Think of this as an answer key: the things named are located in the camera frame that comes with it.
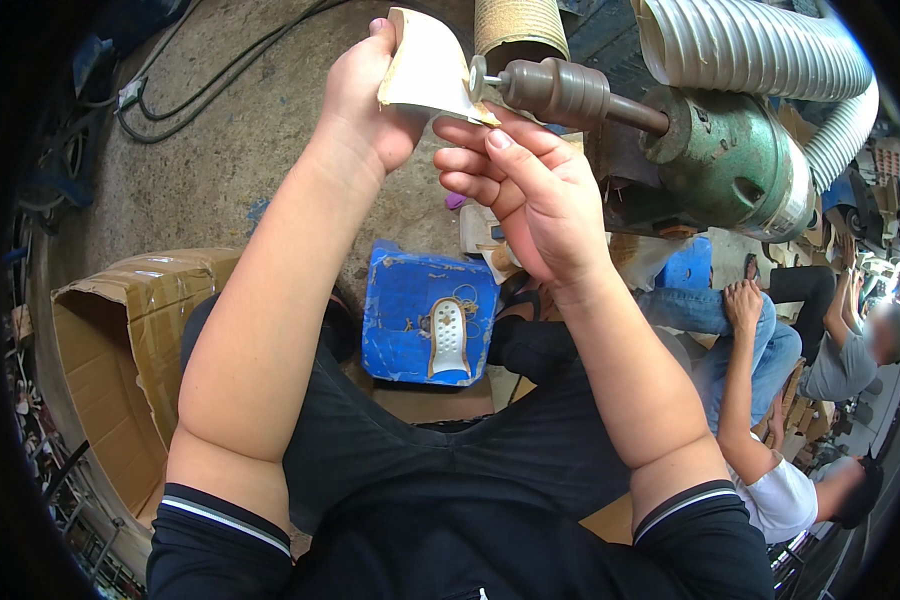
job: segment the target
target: blue stool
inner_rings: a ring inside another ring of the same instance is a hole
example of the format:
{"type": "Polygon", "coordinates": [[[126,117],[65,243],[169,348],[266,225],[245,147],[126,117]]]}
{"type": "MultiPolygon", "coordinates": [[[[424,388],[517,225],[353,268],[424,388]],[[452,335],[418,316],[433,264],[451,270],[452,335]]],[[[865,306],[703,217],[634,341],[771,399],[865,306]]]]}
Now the blue stool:
{"type": "Polygon", "coordinates": [[[677,287],[689,290],[710,287],[710,263],[713,246],[706,237],[697,237],[693,246],[670,257],[656,274],[656,287],[677,287]]]}
{"type": "Polygon", "coordinates": [[[377,240],[363,307],[363,368],[373,378],[467,387],[480,379],[491,345],[494,311],[500,288],[482,261],[402,251],[394,242],[377,240]],[[464,370],[428,376],[430,309],[442,298],[456,298],[466,312],[464,370]]]}

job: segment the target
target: white shirt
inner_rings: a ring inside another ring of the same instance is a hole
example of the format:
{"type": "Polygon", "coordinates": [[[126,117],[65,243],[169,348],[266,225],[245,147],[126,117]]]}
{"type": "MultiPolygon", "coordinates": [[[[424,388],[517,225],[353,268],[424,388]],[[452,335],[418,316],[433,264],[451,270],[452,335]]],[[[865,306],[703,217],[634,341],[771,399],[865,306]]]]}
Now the white shirt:
{"type": "Polygon", "coordinates": [[[737,496],[750,513],[750,525],[763,533],[767,544],[791,540],[817,520],[817,489],[813,482],[780,452],[773,450],[773,455],[779,464],[748,486],[729,464],[726,466],[737,496]]]}

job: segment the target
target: gray shirt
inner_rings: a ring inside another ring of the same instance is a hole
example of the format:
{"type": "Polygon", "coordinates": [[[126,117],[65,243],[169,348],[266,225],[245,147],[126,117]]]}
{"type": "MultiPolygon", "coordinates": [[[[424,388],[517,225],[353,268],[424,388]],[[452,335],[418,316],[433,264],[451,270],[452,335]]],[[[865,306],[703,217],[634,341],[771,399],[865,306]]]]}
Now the gray shirt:
{"type": "Polygon", "coordinates": [[[824,333],[816,360],[804,369],[797,392],[815,401],[842,402],[863,392],[876,376],[876,361],[867,353],[863,336],[847,331],[846,342],[838,348],[824,333]]]}

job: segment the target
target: dust collection hose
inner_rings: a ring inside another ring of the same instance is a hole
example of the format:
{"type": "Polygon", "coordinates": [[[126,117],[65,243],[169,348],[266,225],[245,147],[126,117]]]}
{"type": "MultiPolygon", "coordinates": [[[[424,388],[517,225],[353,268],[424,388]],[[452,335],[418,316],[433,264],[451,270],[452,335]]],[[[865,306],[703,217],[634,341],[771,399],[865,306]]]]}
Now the dust collection hose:
{"type": "Polygon", "coordinates": [[[675,88],[843,101],[807,143],[817,192],[867,140],[879,108],[874,71],[828,7],[825,18],[754,0],[630,0],[650,74],[675,88]]]}

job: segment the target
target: black shirt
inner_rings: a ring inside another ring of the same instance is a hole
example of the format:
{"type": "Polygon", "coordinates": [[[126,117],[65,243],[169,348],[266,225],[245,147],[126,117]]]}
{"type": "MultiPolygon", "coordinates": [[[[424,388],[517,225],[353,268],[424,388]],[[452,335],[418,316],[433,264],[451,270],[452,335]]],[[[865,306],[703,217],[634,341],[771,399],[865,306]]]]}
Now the black shirt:
{"type": "Polygon", "coordinates": [[[526,486],[435,473],[358,491],[291,564],[273,523],[168,484],[153,522],[149,597],[773,598],[763,535],[729,481],[649,514],[634,545],[606,543],[526,486]]]}

